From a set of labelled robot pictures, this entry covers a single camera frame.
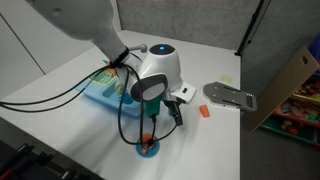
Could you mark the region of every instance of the orange object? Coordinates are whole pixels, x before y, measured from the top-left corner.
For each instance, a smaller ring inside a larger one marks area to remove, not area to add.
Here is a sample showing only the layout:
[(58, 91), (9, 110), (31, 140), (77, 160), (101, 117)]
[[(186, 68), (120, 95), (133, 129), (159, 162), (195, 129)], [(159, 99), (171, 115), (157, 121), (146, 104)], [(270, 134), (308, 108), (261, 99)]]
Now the orange object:
[[(152, 138), (152, 135), (151, 135), (151, 134), (144, 134), (144, 135), (142, 136), (142, 142), (143, 142), (143, 144), (144, 144), (144, 143), (147, 143), (151, 138)], [(143, 147), (143, 148), (142, 148), (142, 154), (147, 154), (148, 151), (149, 151), (150, 149), (152, 149), (152, 148), (153, 148), (153, 146), (150, 146), (150, 147), (148, 147), (148, 148)]]
[(108, 68), (107, 71), (109, 73), (111, 73), (112, 75), (117, 76), (117, 72), (115, 69)]
[(280, 108), (280, 107), (277, 107), (277, 109), (275, 110), (275, 112), (280, 114), (280, 113), (281, 113), (281, 108)]
[(201, 115), (202, 115), (204, 118), (210, 117), (210, 113), (209, 113), (209, 110), (208, 110), (207, 105), (201, 105), (201, 106), (199, 107), (199, 110), (200, 110)]

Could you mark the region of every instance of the blue tray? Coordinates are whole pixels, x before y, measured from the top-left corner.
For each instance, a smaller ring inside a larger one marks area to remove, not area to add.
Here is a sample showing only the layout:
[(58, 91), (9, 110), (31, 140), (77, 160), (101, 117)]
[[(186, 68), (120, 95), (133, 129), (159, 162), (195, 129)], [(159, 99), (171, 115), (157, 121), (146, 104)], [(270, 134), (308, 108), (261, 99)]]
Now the blue tray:
[[(113, 109), (115, 113), (118, 113), (120, 96), (115, 92), (115, 84), (118, 78), (112, 77), (106, 79), (104, 78), (106, 75), (109, 76), (109, 72), (106, 71), (97, 76), (97, 80), (92, 81), (83, 93), (94, 101), (106, 105)], [(76, 90), (81, 91), (89, 81), (86, 80), (80, 84)], [(122, 105), (122, 112), (133, 117), (140, 117), (140, 103), (133, 101), (127, 92), (125, 99), (125, 103)]]

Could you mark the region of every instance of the white table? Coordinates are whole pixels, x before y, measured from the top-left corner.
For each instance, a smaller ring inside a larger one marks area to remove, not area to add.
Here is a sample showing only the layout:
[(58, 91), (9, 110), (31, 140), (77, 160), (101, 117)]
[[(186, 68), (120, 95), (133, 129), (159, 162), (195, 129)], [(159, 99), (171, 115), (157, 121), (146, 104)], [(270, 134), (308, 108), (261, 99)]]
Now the white table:
[[(240, 112), (210, 105), (201, 92), (206, 83), (220, 80), (239, 88), (240, 58), (232, 50), (130, 31), (121, 31), (119, 36), (127, 46), (172, 45), (180, 57), (182, 78), (197, 88), (193, 101), (181, 105), (184, 125), (160, 142), (160, 152), (154, 158), (138, 156), (134, 146), (121, 140), (116, 114), (86, 96), (50, 112), (25, 114), (0, 109), (0, 116), (108, 180), (240, 179)], [(146, 56), (135, 53), (142, 58)], [(102, 59), (105, 56), (92, 48), (4, 100), (28, 102), (56, 95), (102, 67)], [(32, 108), (51, 107), (65, 99)], [(202, 104), (209, 105), (210, 118), (201, 117), (198, 109)], [(174, 125), (165, 107), (161, 112), (157, 137)], [(150, 133), (152, 123), (145, 121), (144, 131)], [(138, 127), (138, 120), (123, 118), (127, 139), (139, 138)]]

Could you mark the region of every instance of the white wall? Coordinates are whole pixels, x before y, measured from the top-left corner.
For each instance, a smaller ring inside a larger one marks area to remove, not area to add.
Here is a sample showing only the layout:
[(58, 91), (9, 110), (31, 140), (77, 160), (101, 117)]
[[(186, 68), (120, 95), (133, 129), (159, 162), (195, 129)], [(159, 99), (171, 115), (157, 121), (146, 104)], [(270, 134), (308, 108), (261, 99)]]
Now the white wall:
[[(121, 30), (116, 0), (111, 0), (113, 26)], [(24, 0), (0, 0), (0, 13), (45, 73), (84, 53), (94, 45), (72, 39), (51, 25)], [(43, 73), (11, 30), (0, 22), (0, 99)]]
[[(113, 25), (120, 31), (116, 0)], [(0, 0), (0, 13), (46, 72), (68, 62), (94, 45), (89, 41), (75, 40), (51, 25), (24, 0)]]

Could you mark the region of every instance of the blue base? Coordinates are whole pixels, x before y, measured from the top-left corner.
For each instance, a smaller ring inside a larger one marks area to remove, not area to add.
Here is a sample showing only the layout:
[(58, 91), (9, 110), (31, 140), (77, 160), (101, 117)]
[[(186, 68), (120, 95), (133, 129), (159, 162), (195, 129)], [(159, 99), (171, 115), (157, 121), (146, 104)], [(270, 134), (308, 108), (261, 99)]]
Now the blue base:
[(144, 158), (152, 158), (152, 157), (154, 157), (155, 155), (158, 154), (159, 150), (160, 150), (160, 143), (159, 143), (159, 141), (156, 141), (156, 142), (154, 143), (153, 148), (150, 149), (150, 150), (147, 152), (147, 154), (142, 154), (142, 147), (141, 147), (140, 144), (139, 144), (139, 145), (136, 145), (136, 151), (137, 151), (137, 153), (138, 153), (141, 157), (144, 157)]

